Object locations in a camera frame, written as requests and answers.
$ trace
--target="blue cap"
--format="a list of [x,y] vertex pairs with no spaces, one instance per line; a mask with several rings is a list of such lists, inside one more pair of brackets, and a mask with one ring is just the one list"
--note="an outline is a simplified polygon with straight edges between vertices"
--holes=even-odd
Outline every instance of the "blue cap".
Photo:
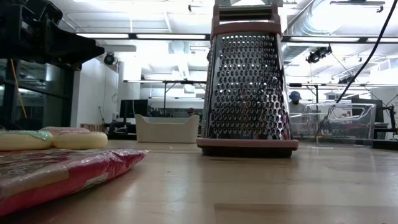
[[290,98],[291,100],[301,100],[300,93],[297,92],[297,91],[293,91],[293,92],[290,94],[289,98]]

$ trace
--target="fluorescent light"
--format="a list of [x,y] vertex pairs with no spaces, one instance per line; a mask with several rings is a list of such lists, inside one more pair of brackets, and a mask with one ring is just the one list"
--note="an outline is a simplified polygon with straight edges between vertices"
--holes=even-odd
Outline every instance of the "fluorescent light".
[[205,47],[205,46],[189,46],[190,50],[203,50],[203,51],[207,51],[209,50],[209,47]]
[[232,6],[258,6],[264,4],[265,3],[261,0],[240,0],[232,4]]
[[93,39],[128,39],[129,34],[77,34],[82,37]]
[[134,3],[134,2],[151,2],[151,1],[155,1],[155,2],[162,2],[165,0],[73,0],[74,2],[104,2],[104,3],[122,3],[122,2],[128,2],[128,3]]
[[352,94],[352,95],[348,95],[348,96],[343,96],[342,99],[347,99],[347,98],[349,98],[349,97],[353,97],[353,96],[356,96],[356,95],[359,95],[359,93],[357,93],[357,94]]
[[357,42],[358,37],[291,37],[291,41],[302,41],[302,42]]
[[[153,97],[149,97],[149,99],[164,99],[164,97],[162,96],[153,96]],[[166,97],[166,99],[175,99],[174,97]]]
[[179,100],[204,100],[204,98],[199,98],[199,97],[176,97],[176,99],[179,99]]
[[[377,38],[368,38],[367,42],[376,42]],[[380,42],[389,43],[389,42],[398,42],[398,38],[396,37],[382,37]]]
[[295,43],[288,42],[286,43],[289,47],[328,47],[328,44],[320,44],[320,43]]
[[163,83],[160,80],[128,80],[128,83]]
[[205,40],[205,35],[195,35],[195,34],[137,34],[138,39],[195,39],[195,40]]

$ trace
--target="table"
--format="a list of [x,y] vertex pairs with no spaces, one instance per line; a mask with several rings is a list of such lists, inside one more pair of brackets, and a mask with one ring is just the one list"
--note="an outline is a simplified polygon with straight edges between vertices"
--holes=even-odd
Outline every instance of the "table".
[[290,159],[239,159],[194,144],[109,146],[151,152],[111,182],[0,223],[398,223],[395,151],[301,145]]

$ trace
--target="box grater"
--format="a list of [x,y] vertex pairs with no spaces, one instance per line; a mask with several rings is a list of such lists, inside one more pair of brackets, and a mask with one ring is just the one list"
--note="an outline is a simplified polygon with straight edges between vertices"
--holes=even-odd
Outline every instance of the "box grater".
[[280,33],[276,4],[214,6],[202,134],[197,139],[204,154],[286,157],[297,149],[298,141],[290,134]]

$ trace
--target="clear plastic box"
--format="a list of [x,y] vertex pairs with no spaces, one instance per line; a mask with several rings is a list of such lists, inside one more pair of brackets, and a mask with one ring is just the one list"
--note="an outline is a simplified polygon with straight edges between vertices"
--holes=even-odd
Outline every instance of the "clear plastic box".
[[317,103],[291,114],[294,139],[321,146],[373,146],[376,105]]

